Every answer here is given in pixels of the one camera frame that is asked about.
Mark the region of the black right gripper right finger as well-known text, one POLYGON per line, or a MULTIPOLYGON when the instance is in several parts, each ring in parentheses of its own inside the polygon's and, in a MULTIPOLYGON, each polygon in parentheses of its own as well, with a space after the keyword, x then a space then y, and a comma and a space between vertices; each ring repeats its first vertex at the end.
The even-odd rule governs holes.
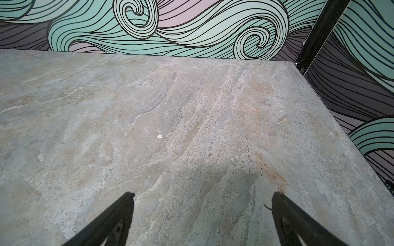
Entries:
POLYGON ((275 192, 272 215, 282 246, 344 246, 339 238, 326 230, 285 194, 275 192))

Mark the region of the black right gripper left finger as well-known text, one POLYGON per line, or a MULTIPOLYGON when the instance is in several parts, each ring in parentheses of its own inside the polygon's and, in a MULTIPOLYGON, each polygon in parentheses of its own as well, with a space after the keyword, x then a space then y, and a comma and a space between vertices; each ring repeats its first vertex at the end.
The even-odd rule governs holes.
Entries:
POLYGON ((135 194, 124 193, 66 246, 124 246, 131 227, 135 194))

